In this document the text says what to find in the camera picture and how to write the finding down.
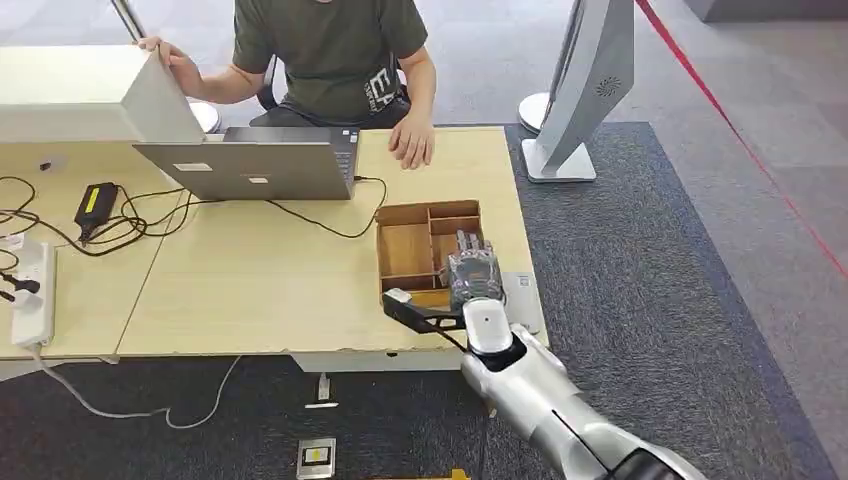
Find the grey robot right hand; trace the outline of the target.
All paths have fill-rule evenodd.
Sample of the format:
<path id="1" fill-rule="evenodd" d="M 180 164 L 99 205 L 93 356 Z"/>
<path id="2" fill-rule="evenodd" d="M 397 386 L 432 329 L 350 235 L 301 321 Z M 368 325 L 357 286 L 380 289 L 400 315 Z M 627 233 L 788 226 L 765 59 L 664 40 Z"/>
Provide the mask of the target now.
<path id="1" fill-rule="evenodd" d="M 439 272 L 449 290 L 451 311 L 460 311 L 475 298 L 490 298 L 506 303 L 502 274 L 492 245 L 476 233 L 456 232 L 457 251 L 446 256 Z"/>

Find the person's right hand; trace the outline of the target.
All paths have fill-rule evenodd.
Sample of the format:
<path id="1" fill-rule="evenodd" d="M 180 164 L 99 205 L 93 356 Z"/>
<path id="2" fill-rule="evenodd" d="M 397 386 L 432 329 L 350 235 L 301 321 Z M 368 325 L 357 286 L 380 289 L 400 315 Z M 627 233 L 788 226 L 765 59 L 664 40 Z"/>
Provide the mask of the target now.
<path id="1" fill-rule="evenodd" d="M 158 36 L 144 37 L 136 45 L 145 51 L 156 53 L 163 65 L 171 72 L 181 91 L 188 97 L 200 99 L 203 80 L 196 63 L 182 50 Z"/>

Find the person's left hand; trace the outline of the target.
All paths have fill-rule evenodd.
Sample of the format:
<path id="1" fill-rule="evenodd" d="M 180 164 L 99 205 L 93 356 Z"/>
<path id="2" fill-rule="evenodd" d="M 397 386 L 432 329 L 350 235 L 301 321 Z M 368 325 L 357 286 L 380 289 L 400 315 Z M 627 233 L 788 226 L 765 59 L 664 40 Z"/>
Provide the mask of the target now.
<path id="1" fill-rule="evenodd" d="M 410 111 L 392 129 L 388 147 L 404 170 L 430 165 L 435 152 L 435 130 L 431 115 Z"/>

